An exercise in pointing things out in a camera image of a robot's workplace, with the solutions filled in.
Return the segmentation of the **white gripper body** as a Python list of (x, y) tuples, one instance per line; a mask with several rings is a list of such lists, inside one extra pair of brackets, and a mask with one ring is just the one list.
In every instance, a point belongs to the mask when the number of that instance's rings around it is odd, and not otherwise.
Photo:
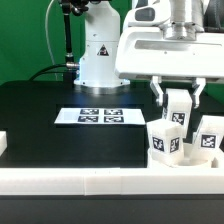
[(224, 82), (224, 34), (199, 33), (195, 41), (167, 40), (157, 27), (131, 27), (121, 35), (115, 74), (148, 80), (152, 76)]

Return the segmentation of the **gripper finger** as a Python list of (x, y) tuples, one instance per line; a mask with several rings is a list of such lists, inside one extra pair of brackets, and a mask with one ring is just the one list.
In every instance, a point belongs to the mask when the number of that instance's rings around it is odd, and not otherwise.
[(162, 80), (159, 76), (153, 76), (150, 81), (150, 88), (156, 96), (156, 103), (158, 106), (162, 106), (165, 103), (165, 94), (160, 87), (161, 82)]
[(200, 105), (200, 94), (202, 93), (204, 87), (206, 86), (206, 79), (205, 78), (194, 78), (192, 81), (192, 101), (193, 107), (198, 108)]

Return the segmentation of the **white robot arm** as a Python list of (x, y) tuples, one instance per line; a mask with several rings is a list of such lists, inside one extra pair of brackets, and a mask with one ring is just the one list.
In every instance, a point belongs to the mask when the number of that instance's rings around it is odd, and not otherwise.
[(193, 102), (208, 82), (224, 82), (224, 0), (133, 0), (124, 23), (106, 0), (88, 4), (80, 82), (117, 86), (149, 80), (165, 104), (162, 81), (190, 82)]

